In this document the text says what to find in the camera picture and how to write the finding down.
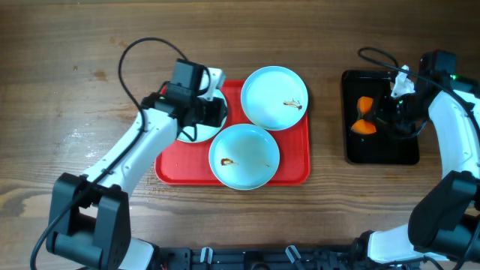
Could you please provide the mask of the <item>orange sponge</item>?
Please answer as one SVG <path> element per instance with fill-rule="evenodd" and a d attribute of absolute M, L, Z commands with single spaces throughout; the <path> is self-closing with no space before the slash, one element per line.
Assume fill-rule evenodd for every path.
<path fill-rule="evenodd" d="M 372 97 L 362 96 L 357 100 L 356 109 L 358 117 L 351 126 L 350 130 L 360 135 L 371 135 L 377 132 L 377 128 L 372 120 L 367 120 L 368 113 L 371 112 L 374 99 Z"/>

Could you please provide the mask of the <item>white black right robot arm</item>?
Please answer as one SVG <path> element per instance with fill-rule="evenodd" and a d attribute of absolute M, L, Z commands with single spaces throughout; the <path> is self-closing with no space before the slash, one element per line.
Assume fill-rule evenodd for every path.
<path fill-rule="evenodd" d="M 354 263 L 390 267 L 419 260 L 479 261 L 479 83 L 458 76 L 456 57 L 425 53 L 418 72 L 394 57 L 378 71 L 347 70 L 341 79 L 346 156 L 355 164 L 415 164 L 417 137 L 436 131 L 442 177 L 412 210 L 409 222 L 366 232 Z"/>

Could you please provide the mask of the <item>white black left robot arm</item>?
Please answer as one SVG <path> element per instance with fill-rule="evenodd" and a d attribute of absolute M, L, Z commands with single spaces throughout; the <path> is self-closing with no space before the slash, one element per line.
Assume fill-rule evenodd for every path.
<path fill-rule="evenodd" d="M 228 109 L 216 94 L 224 80 L 221 69 L 179 59 L 172 79 L 143 98 L 134 123 L 101 160 L 56 180 L 47 251 L 88 269 L 160 269 L 159 247 L 131 235 L 129 199 L 186 127 L 221 128 Z"/>

